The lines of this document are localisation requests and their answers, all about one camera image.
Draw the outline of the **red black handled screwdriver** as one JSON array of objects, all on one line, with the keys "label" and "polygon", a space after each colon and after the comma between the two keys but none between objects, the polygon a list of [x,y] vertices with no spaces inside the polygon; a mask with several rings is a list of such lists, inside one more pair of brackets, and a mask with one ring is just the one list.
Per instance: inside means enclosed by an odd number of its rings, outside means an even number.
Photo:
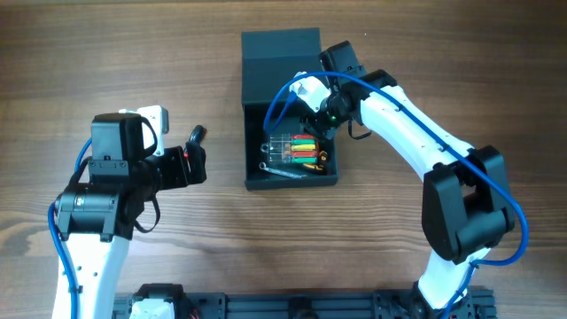
[{"label": "red black handled screwdriver", "polygon": [[206,136],[206,128],[202,125],[197,125],[190,133],[189,142],[201,144]]}]

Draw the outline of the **silver metal wrench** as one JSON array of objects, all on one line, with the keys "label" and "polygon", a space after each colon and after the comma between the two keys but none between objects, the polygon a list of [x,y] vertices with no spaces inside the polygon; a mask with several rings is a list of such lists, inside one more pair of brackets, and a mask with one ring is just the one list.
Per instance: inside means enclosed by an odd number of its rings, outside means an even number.
[{"label": "silver metal wrench", "polygon": [[290,171],[285,171],[285,170],[282,170],[282,169],[269,167],[265,162],[259,163],[259,169],[263,170],[265,172],[268,172],[270,174],[273,174],[273,175],[279,175],[279,176],[283,176],[283,177],[287,177],[287,178],[291,178],[291,179],[303,179],[303,178],[307,177],[307,175],[297,174],[297,173],[293,173],[293,172],[290,172]]}]

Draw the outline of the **orange black needle-nose pliers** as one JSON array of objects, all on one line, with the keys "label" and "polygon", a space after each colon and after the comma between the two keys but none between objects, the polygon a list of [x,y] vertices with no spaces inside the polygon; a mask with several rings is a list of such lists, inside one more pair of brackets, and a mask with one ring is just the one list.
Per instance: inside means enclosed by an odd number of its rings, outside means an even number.
[{"label": "orange black needle-nose pliers", "polygon": [[304,163],[302,167],[309,173],[316,175],[328,174],[328,159],[329,155],[326,151],[320,151],[315,163]]}]

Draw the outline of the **clear case coloured screwdrivers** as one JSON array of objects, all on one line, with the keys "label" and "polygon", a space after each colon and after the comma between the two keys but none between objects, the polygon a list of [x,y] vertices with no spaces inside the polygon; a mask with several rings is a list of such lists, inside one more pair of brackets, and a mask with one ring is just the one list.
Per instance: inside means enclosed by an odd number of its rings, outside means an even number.
[{"label": "clear case coloured screwdrivers", "polygon": [[260,151],[273,164],[315,164],[319,145],[314,136],[307,134],[276,134],[262,144]]}]

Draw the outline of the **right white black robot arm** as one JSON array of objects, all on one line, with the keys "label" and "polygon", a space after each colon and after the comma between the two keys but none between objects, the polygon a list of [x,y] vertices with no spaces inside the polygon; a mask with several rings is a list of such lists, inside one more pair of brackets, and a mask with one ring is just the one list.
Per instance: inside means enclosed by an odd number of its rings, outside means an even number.
[{"label": "right white black robot arm", "polygon": [[431,255],[410,304],[414,314],[448,318],[470,297],[479,267],[508,266],[526,248],[522,242],[504,260],[487,257],[505,234],[526,225],[509,192],[504,158],[492,146],[477,149],[448,133],[386,71],[367,72],[350,43],[330,47],[320,62],[321,71],[294,75],[288,99],[301,101],[309,133],[330,138],[343,123],[356,121],[381,136],[421,179],[421,223]]}]

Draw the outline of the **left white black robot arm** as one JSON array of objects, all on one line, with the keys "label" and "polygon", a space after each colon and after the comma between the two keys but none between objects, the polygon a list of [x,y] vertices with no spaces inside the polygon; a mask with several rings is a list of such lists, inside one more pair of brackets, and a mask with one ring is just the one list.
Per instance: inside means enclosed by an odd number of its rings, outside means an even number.
[{"label": "left white black robot arm", "polygon": [[117,282],[147,202],[157,206],[159,191],[206,180],[206,134],[197,125],[184,146],[165,148],[165,116],[103,113],[91,123],[64,191],[48,210],[59,256],[55,318],[110,318]]}]

